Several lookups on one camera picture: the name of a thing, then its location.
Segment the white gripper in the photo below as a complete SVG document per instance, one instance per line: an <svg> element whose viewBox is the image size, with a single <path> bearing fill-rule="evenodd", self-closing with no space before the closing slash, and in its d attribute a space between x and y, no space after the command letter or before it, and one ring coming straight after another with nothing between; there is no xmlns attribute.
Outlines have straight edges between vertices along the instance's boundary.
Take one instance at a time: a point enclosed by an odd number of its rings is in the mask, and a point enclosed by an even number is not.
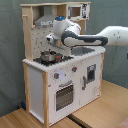
<svg viewBox="0 0 128 128"><path fill-rule="evenodd" d="M46 36L46 39L48 40L48 42L50 44L52 44L53 46L61 46L62 45L62 42L60 39L55 39L53 37L53 33L50 33Z"/></svg>

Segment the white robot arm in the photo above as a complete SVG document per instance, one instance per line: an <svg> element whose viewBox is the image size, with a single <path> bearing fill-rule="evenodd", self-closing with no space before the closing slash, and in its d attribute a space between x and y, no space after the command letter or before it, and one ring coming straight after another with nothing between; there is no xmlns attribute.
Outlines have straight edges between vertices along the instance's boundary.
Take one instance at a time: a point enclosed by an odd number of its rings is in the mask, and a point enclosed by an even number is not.
<svg viewBox="0 0 128 128"><path fill-rule="evenodd" d="M128 27L108 26L96 35L81 35L81 27L64 16L53 21L53 32L46 36L50 43L61 41L66 47L75 46L128 46Z"/></svg>

